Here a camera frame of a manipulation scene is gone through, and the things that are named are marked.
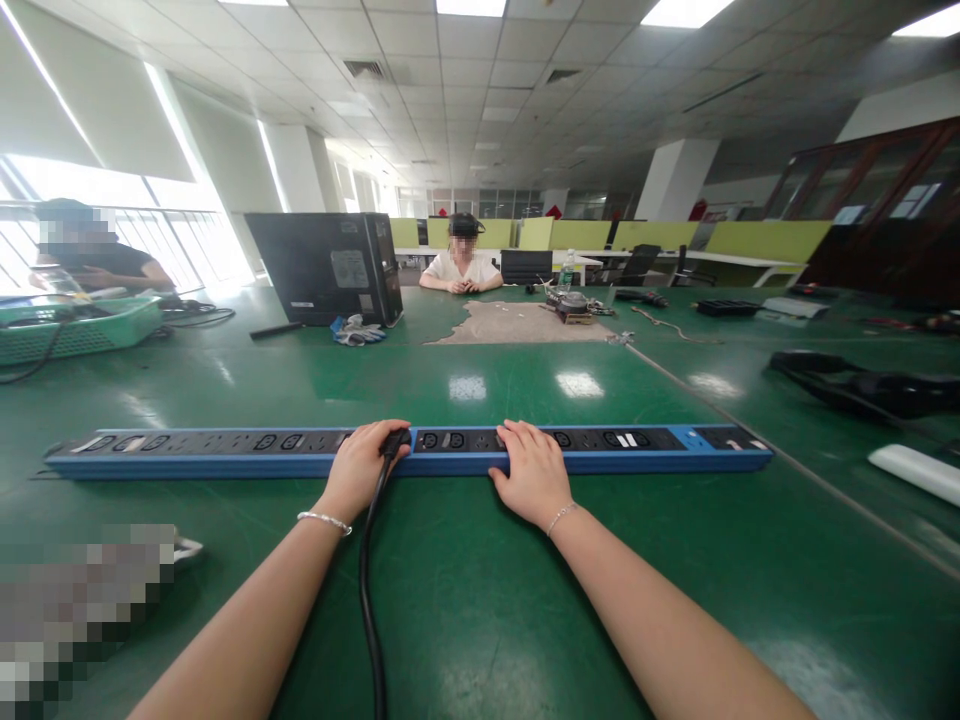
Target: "bracelet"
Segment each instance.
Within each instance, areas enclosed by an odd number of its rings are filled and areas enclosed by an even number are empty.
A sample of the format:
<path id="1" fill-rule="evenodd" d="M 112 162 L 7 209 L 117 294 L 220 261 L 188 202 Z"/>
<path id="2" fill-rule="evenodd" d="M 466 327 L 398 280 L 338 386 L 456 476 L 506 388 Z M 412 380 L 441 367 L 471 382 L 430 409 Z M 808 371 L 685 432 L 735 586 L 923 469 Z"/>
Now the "bracelet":
<path id="1" fill-rule="evenodd" d="M 300 513 L 297 515 L 297 520 L 303 520 L 305 517 L 312 517 L 314 520 L 320 520 L 322 522 L 333 525 L 334 527 L 340 528 L 340 531 L 343 533 L 341 537 L 346 537 L 353 532 L 353 528 L 347 525 L 344 522 L 340 522 L 336 518 L 332 518 L 329 515 L 317 515 L 316 513 Z"/>
<path id="2" fill-rule="evenodd" d="M 576 510 L 578 507 L 580 507 L 580 506 L 577 505 L 576 503 L 570 503 L 570 504 L 567 505 L 565 508 L 563 508 L 563 510 L 561 510 L 560 512 L 558 512 L 558 513 L 557 513 L 557 516 L 553 519 L 553 522 L 550 523 L 550 527 L 547 528 L 547 537 L 550 537 L 550 533 L 553 532 L 553 526 L 557 524 L 557 521 L 558 521 L 560 518 L 562 518 L 564 515 L 566 515 L 566 514 L 568 514 L 568 513 L 572 513 L 572 512 L 573 512 L 574 510 Z"/>

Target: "desktop computer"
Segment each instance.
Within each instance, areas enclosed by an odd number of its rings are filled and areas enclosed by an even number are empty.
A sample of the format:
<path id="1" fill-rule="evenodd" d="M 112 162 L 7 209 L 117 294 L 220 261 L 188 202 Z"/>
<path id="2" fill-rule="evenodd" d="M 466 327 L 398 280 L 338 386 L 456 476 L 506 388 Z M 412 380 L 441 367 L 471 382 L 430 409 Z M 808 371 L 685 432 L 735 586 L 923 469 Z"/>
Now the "desktop computer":
<path id="1" fill-rule="evenodd" d="M 381 213 L 248 213 L 290 322 L 328 326 L 338 316 L 396 325 L 403 314 L 390 218 Z"/>

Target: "black shirt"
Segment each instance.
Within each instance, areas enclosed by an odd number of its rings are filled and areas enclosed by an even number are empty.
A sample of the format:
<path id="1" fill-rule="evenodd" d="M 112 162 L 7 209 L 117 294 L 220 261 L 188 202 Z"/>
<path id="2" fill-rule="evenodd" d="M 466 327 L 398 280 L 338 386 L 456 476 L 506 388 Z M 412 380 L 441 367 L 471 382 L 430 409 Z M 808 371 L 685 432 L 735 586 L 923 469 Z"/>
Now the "black shirt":
<path id="1" fill-rule="evenodd" d="M 49 255 L 67 272 L 88 272 L 84 266 L 98 267 L 114 275 L 146 277 L 143 266 L 153 258 L 129 245 L 114 243 L 40 243 L 40 253 Z"/>

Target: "white desk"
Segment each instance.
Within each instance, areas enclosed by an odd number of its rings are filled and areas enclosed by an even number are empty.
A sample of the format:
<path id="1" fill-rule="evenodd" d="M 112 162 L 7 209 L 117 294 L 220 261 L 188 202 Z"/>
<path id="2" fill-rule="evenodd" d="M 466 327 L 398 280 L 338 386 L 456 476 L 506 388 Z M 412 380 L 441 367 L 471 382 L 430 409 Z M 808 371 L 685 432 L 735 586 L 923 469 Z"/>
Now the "white desk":
<path id="1" fill-rule="evenodd" d="M 418 248 L 394 248 L 394 254 L 398 257 L 415 257 L 420 258 L 421 263 L 424 258 L 434 257 L 443 252 L 443 250 L 438 250 L 437 248 L 430 247 L 418 247 Z M 474 255 L 477 257 L 490 258 L 491 260 L 496 260 L 497 264 L 502 264 L 500 260 L 500 251 L 499 250 L 474 250 Z M 553 264 L 554 265 L 563 265 L 567 259 L 566 250 L 554 250 L 553 251 Z M 573 261 L 577 267 L 577 274 L 580 276 L 580 286 L 583 287 L 587 284 L 586 275 L 584 273 L 585 267 L 590 266 L 599 266 L 603 265 L 602 260 L 593 260 L 589 257 L 583 257 L 581 255 L 574 255 Z"/>
<path id="2" fill-rule="evenodd" d="M 584 250 L 580 251 L 588 257 L 595 258 L 626 258 L 632 254 L 629 250 Z M 748 258 L 739 255 L 723 255 L 721 253 L 702 252 L 700 250 L 688 250 L 687 257 L 691 260 L 707 260 L 709 262 L 725 263 L 727 265 L 740 265 L 741 267 L 766 268 L 760 278 L 753 284 L 753 287 L 763 287 L 774 275 L 790 275 L 787 286 L 793 285 L 800 279 L 803 271 L 807 269 L 805 263 L 790 263 L 783 260 L 769 260 L 766 258 Z M 679 255 L 676 251 L 662 251 L 657 260 L 678 260 Z"/>

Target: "green workbench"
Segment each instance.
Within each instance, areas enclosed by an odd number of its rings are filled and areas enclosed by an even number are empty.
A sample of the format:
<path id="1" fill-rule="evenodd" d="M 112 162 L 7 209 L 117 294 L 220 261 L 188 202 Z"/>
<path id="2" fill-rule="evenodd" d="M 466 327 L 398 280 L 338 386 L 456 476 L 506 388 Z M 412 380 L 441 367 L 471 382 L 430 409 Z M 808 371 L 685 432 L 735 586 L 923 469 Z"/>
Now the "green workbench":
<path id="1" fill-rule="evenodd" d="M 701 423 L 732 416 L 776 446 L 760 473 L 575 477 L 574 497 L 732 630 L 823 718 L 945 718 L 958 707 L 960 511 L 866 462 L 898 430 L 838 415 L 764 371 L 807 347 L 874 369 L 954 371 L 960 344 L 874 331 L 889 314 L 839 303 L 794 326 L 717 320 L 672 289 L 623 305 L 603 343 L 423 345 L 450 334 L 464 297 L 404 289 L 386 342 L 335 345 L 325 328 L 250 341 L 284 322 L 269 288 L 213 300 L 222 326 L 52 363 L 0 394 L 2 520 L 20 537 L 99 542 L 101 527 L 174 523 L 205 545 L 131 639 L 60 707 L 123 717 L 323 489 L 323 481 L 72 483 L 28 480 L 52 443 L 97 427 Z M 606 289 L 599 291 L 606 299 Z M 504 288 L 484 300 L 528 300 Z M 566 376 L 561 390 L 557 376 Z M 954 420 L 930 422 L 960 434 Z M 276 717 L 371 717 L 355 534 L 343 543 L 281 691 Z M 490 481 L 407 478 L 378 522 L 372 591 L 395 718 L 631 718 L 649 710 L 558 554 L 498 502 Z"/>

